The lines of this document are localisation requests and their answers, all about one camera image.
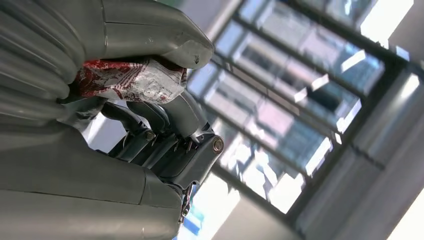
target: glass pane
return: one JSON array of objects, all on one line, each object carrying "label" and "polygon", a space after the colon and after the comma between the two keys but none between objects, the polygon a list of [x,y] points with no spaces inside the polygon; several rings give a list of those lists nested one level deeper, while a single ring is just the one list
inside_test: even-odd
[{"label": "glass pane", "polygon": [[264,21],[260,26],[264,33],[359,91],[369,93],[384,71],[382,62],[284,3],[275,2],[270,8],[272,11],[263,16]]},{"label": "glass pane", "polygon": [[216,43],[216,51],[224,56],[230,55],[234,51],[234,47],[243,37],[244,29],[237,23],[231,21],[225,28],[221,37]]},{"label": "glass pane", "polygon": [[247,0],[240,9],[240,16],[248,22],[258,18],[267,0]]},{"label": "glass pane", "polygon": [[189,76],[187,85],[188,91],[197,97],[205,91],[205,88],[210,84],[212,78],[217,73],[217,67],[214,64],[207,64],[201,69],[193,72],[193,76]]},{"label": "glass pane", "polygon": [[212,173],[194,191],[190,211],[174,240],[212,239],[240,200],[238,191]]},{"label": "glass pane", "polygon": [[424,221],[424,189],[418,194],[387,240],[404,240],[411,238],[423,239],[424,234],[420,223]]},{"label": "glass pane", "polygon": [[[325,150],[321,147],[320,154],[315,155],[326,138],[231,75],[221,73],[219,76],[220,80],[206,96],[206,103],[301,169],[306,169],[313,156],[319,158],[313,161],[314,167],[308,170],[312,174],[332,150],[330,145]],[[242,165],[251,161],[248,159],[258,151],[259,146],[252,145],[246,137],[237,134],[221,120],[215,121],[213,128],[226,141],[227,151],[225,157],[221,158],[221,164],[239,175],[244,170],[242,166],[237,168],[237,161]]]},{"label": "glass pane", "polygon": [[[301,174],[242,134],[237,134],[231,144],[226,146],[219,163],[284,213],[290,209],[305,185]],[[313,156],[305,168],[308,173],[311,170],[312,174],[319,163]]]},{"label": "glass pane", "polygon": [[345,119],[354,117],[361,108],[360,99],[331,81],[327,74],[314,71],[254,34],[247,36],[234,57],[237,64],[261,82],[291,99],[293,104],[326,120],[340,132],[344,132],[351,122]]},{"label": "glass pane", "polygon": [[388,47],[389,37],[414,0],[302,0],[340,23]]}]

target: ceiling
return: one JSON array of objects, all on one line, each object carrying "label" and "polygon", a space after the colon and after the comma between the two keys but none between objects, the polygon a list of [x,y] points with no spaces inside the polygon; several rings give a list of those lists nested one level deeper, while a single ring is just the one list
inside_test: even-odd
[{"label": "ceiling", "polygon": [[389,38],[391,45],[399,46],[412,59],[424,60],[424,1],[415,0],[412,8]]}]

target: robotic hand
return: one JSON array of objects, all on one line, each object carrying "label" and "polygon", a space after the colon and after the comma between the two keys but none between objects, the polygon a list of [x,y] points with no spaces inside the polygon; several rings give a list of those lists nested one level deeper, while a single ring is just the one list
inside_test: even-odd
[{"label": "robotic hand", "polygon": [[128,131],[109,153],[57,122],[68,113],[56,100],[87,60],[157,55],[198,69],[213,52],[183,13],[152,0],[0,1],[2,239],[172,239],[224,147],[191,96],[106,103]]}]

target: plastic packaging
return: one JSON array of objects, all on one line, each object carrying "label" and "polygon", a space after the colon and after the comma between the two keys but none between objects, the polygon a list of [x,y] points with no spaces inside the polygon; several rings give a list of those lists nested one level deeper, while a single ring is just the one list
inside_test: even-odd
[{"label": "plastic packaging", "polygon": [[84,98],[166,104],[181,94],[186,84],[187,70],[165,60],[94,60],[83,64],[74,90]]}]

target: crumpled wrapper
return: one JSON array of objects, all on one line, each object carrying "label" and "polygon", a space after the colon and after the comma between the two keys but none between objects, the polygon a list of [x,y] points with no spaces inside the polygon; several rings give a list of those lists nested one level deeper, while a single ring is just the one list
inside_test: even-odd
[{"label": "crumpled wrapper", "polygon": [[186,88],[187,70],[165,60],[93,60],[83,64],[74,94],[89,98],[166,104]]}]

